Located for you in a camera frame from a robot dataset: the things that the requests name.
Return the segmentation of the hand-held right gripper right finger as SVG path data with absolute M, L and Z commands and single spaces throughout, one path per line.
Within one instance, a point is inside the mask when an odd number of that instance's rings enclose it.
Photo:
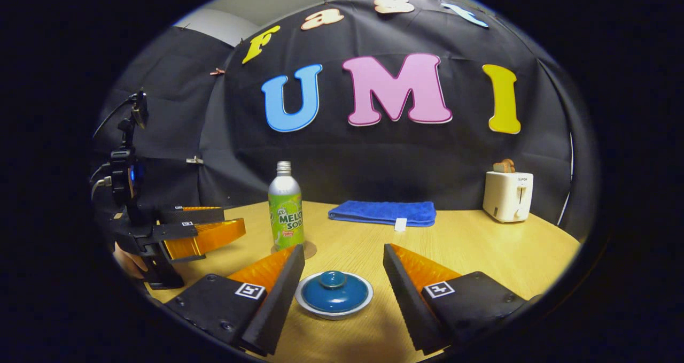
M 461 349 L 507 326 L 530 302 L 481 271 L 460 274 L 397 244 L 383 266 L 413 346 Z

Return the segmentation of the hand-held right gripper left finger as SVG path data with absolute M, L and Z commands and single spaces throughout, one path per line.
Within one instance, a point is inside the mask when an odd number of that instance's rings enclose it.
M 297 244 L 229 277 L 207 274 L 165 309 L 225 346 L 273 355 L 304 266 Z

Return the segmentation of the white teacup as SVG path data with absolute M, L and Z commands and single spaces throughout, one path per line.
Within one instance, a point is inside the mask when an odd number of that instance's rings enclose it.
M 303 301 L 303 299 L 302 299 L 302 297 L 301 297 L 300 290 L 301 290 L 301 288 L 303 287 L 303 284 L 304 284 L 305 282 L 308 282 L 308 280 L 310 280 L 312 277 L 314 277 L 314 276 L 316 276 L 316 275 L 318 275 L 318 274 L 320 274 L 320 273 L 315 273 L 315 274 L 312 274 L 312 275 L 310 275 L 310 276 L 308 276 L 308 277 L 306 277 L 306 278 L 303 278 L 303 280 L 301 280 L 301 281 L 298 283 L 298 286 L 297 286 L 297 289 L 296 289 L 296 292 L 295 292 L 295 298 L 296 298 L 298 304 L 300 305 L 300 307 L 301 307 L 303 310 L 305 310 L 306 312 L 312 314 L 313 316 L 317 316 L 317 317 L 319 317 L 319 318 L 327 319 L 327 320 L 331 320 L 331 321 L 337 321 L 337 320 L 340 320 L 340 319 L 345 319 L 345 318 L 348 318 L 348 317 L 350 317 L 350 316 L 354 316 L 355 314 L 357 314 L 357 313 L 361 312 L 362 310 L 366 309 L 366 307 L 368 307 L 368 305 L 370 304 L 371 300 L 373 299 L 373 296 L 374 296 L 374 289 L 373 289 L 371 283 L 369 283 L 366 279 L 362 278 L 361 276 L 358 276 L 357 274 L 349 273 L 349 274 L 352 274 L 352 275 L 354 275 L 354 276 L 360 278 L 362 281 L 364 281 L 364 282 L 366 283 L 367 287 L 370 289 L 370 295 L 369 295 L 369 297 L 366 299 L 366 302 L 364 302 L 364 304 L 362 304 L 361 307 L 359 307 L 359 308 L 357 308 L 357 309 L 355 309 L 355 310 L 349 311 L 349 312 L 344 312 L 344 313 L 337 313 L 337 314 L 335 314 L 335 313 L 327 313 L 327 312 L 320 312 L 320 311 L 317 311 L 317 310 L 315 310 L 315 309 L 309 307 L 308 305 L 306 305 L 306 303 Z

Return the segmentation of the teal teacup lid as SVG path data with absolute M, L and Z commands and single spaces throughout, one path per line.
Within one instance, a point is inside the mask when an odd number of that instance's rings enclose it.
M 369 297 L 370 289 L 352 274 L 325 271 L 305 282 L 300 294 L 309 307 L 337 314 L 361 307 Z

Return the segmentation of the round brown coaster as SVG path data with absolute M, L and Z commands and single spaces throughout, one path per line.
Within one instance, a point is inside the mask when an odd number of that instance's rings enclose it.
M 303 245 L 305 260 L 308 260 L 308 259 L 312 258 L 313 256 L 315 256 L 315 254 L 317 253 L 317 247 L 314 243 L 312 243 L 311 241 L 305 240 L 302 245 Z M 279 250 L 280 249 L 276 246 L 276 244 L 274 244 L 270 249 L 270 253 L 273 254 L 273 253 L 278 252 Z

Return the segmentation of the silver green water bottle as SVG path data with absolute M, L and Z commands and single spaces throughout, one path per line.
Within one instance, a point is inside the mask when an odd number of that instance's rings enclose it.
M 267 192 L 272 237 L 276 251 L 305 241 L 301 189 L 290 161 L 276 164 L 276 177 Z

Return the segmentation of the folded blue towel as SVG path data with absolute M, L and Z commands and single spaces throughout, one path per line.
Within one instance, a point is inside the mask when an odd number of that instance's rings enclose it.
M 348 200 L 328 212 L 335 221 L 366 222 L 404 227 L 430 227 L 435 224 L 437 210 L 433 202 L 366 202 Z

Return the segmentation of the cream toaster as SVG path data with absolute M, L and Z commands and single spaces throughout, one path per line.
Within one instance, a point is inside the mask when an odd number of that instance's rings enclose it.
M 533 194 L 532 173 L 485 175 L 482 209 L 499 222 L 525 221 L 530 214 Z

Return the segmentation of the black backdrop cloth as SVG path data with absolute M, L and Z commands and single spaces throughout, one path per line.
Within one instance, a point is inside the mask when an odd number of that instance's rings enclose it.
M 266 200 L 277 161 L 305 200 L 482 207 L 504 158 L 533 174 L 530 212 L 579 241 L 599 204 L 588 110 L 540 44 L 483 5 L 327 0 L 242 41 L 226 20 L 162 32 L 125 68 L 96 125 L 95 163 L 121 141 L 144 89 L 151 117 L 134 134 L 145 205 L 242 206 Z M 210 76 L 215 68 L 223 76 Z M 203 165 L 188 164 L 198 156 Z

